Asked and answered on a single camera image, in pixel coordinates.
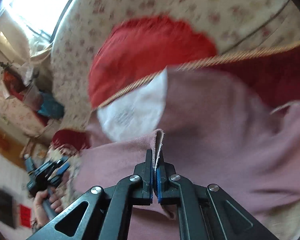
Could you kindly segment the person's left hand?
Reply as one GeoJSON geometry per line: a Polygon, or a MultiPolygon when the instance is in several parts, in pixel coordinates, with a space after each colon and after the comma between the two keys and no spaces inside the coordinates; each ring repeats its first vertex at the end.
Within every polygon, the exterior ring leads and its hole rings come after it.
{"type": "Polygon", "coordinates": [[[33,201],[33,212],[37,228],[45,226],[51,220],[47,213],[48,207],[56,214],[63,211],[61,198],[54,187],[36,193],[33,201]]]}

